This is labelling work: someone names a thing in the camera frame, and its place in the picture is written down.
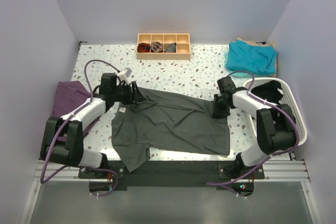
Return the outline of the dark grey t shirt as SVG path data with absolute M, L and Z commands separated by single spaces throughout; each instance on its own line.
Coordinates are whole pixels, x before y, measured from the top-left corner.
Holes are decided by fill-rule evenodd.
M 214 103 L 140 88 L 145 101 L 119 106 L 111 122 L 112 146 L 129 171 L 151 158 L 150 147 L 207 155 L 230 154 L 226 118 L 212 117 Z

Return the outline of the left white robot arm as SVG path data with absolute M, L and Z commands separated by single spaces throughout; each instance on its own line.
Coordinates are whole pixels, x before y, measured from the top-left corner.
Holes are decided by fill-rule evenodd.
M 40 150 L 41 160 L 72 167 L 88 167 L 97 178 L 108 174 L 106 154 L 84 149 L 84 130 L 116 102 L 133 105 L 146 101 L 135 81 L 130 84 L 124 81 L 118 84 L 118 81 L 117 74 L 104 73 L 97 94 L 74 111 L 47 120 Z

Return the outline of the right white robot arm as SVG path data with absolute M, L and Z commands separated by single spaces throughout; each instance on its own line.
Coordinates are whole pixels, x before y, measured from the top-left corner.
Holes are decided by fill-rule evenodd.
M 227 118 L 232 109 L 242 109 L 256 120 L 256 143 L 236 155 L 233 167 L 226 170 L 230 177 L 246 178 L 272 155 L 298 146 L 299 131 L 289 105 L 269 102 L 251 89 L 236 87 L 230 76 L 219 79 L 217 85 L 220 94 L 214 95 L 213 118 Z

